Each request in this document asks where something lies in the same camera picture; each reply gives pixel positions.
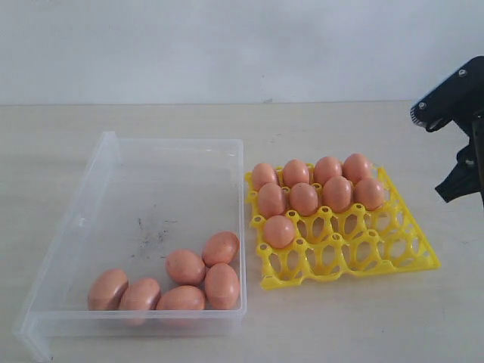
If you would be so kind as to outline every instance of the table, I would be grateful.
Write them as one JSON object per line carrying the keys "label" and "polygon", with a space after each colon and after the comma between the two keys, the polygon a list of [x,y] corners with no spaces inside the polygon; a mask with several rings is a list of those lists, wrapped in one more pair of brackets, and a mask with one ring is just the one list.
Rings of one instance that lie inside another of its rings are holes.
{"label": "table", "polygon": [[245,169],[362,152],[387,172],[442,267],[266,292],[247,232],[248,312],[233,337],[58,338],[54,361],[481,361],[480,196],[433,188],[467,140],[453,124],[414,126],[409,102],[213,106],[0,107],[0,356],[30,361],[14,319],[104,130],[120,137],[241,138]]}

